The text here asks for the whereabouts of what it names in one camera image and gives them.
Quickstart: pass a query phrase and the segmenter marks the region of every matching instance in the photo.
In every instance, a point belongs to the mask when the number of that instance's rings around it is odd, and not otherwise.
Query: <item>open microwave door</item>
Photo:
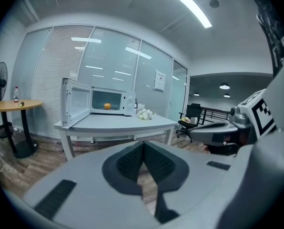
[[[61,82],[61,126],[69,128],[91,112],[92,88],[63,78]]]

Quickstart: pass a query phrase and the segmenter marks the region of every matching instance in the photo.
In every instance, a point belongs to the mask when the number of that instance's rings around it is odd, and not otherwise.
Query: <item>white table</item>
[[[62,147],[68,160],[75,157],[71,136],[106,137],[138,135],[167,131],[165,143],[171,144],[172,133],[177,122],[155,114],[152,120],[140,120],[137,116],[90,114],[70,128],[64,128],[59,121],[54,125],[59,129]]]

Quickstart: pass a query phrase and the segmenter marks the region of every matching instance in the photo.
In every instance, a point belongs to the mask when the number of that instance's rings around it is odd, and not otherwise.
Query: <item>glass door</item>
[[[183,113],[183,105],[186,91],[187,70],[174,61],[172,73],[171,96],[168,106],[167,118],[178,122],[180,114]]]

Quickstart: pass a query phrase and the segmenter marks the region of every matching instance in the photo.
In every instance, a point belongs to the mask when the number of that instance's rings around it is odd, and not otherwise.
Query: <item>ceiling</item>
[[[267,88],[272,76],[247,75],[247,74],[216,74],[211,76],[191,77],[190,93],[198,92],[199,97],[224,98],[225,93],[230,94],[231,98],[243,101],[253,93]],[[221,83],[229,84],[229,90],[220,89]]]
[[[205,39],[248,31],[257,24],[253,0],[218,0],[220,7],[210,7],[210,0],[194,0],[206,14],[211,28],[205,29],[179,0],[18,0],[12,9],[25,26],[65,12],[96,12],[124,18],[161,34],[188,58]]]

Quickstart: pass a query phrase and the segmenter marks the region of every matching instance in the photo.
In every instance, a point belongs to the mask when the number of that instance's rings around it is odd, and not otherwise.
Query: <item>railing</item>
[[[211,108],[202,108],[202,113],[200,115],[198,125],[203,125],[204,122],[213,123],[216,121],[227,120],[230,117],[230,111],[211,109]]]

